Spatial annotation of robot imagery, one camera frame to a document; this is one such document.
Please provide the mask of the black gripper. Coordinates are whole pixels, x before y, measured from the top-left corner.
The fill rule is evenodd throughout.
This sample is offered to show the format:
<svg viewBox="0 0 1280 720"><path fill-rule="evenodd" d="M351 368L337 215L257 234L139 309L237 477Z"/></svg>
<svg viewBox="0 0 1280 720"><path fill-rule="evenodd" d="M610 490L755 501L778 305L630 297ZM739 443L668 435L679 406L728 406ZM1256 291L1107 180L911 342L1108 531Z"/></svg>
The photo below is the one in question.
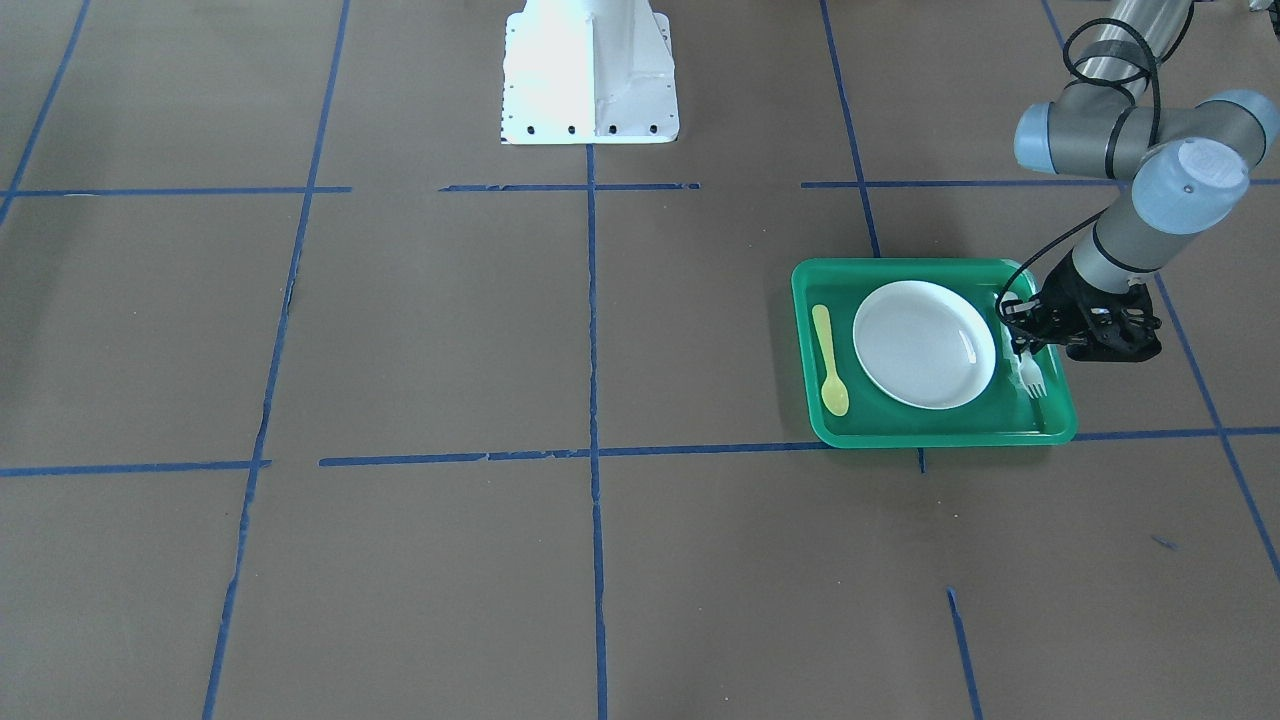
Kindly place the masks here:
<svg viewBox="0 0 1280 720"><path fill-rule="evenodd" d="M1034 357L1051 345L1080 346L1083 336L1117 336L1125 297L1125 290L1094 287L1070 258L1064 258L1038 296L998 296L998 319L1012 350Z"/></svg>

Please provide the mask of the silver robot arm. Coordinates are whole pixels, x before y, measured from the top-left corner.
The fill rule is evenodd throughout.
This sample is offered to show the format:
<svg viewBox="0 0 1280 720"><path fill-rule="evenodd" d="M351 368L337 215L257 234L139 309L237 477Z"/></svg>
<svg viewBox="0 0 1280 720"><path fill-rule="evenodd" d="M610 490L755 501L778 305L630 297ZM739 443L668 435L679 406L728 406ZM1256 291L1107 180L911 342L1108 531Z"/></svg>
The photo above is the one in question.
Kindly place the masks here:
<svg viewBox="0 0 1280 720"><path fill-rule="evenodd" d="M1002 290L998 319L1016 354L1051 345L1083 363L1142 363L1161 350L1149 282L1242 200L1277 141L1277 108L1249 90L1166 108L1160 72L1190 20L1190 1L1115 1L1062 46L1070 81L1028 108L1018 163L1053 176L1120 181L1120 197L1070 231L1074 249L1023 301Z"/></svg>

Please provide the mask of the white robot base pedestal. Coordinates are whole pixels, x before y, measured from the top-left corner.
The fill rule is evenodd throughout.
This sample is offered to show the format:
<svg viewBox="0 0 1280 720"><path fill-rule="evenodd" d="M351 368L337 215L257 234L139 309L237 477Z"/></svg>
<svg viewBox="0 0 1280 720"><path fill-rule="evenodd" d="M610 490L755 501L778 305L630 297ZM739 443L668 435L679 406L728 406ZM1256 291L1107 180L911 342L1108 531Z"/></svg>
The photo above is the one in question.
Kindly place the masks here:
<svg viewBox="0 0 1280 720"><path fill-rule="evenodd" d="M527 1L506 18L500 141L672 143L669 18L649 1Z"/></svg>

